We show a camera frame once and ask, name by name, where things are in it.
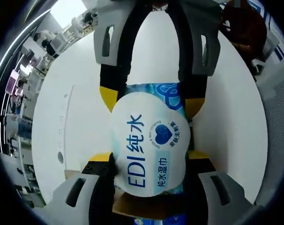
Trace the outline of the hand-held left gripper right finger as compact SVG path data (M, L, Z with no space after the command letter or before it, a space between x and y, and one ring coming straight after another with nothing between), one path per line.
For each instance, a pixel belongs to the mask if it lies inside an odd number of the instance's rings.
M257 213L243 187L200 151L186 154L184 196L188 225L247 225Z

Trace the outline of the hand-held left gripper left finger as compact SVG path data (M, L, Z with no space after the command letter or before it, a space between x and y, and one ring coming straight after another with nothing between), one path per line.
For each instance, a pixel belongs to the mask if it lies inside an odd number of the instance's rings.
M112 152L94 155L82 172L75 172L45 206L56 225L109 225L117 167Z

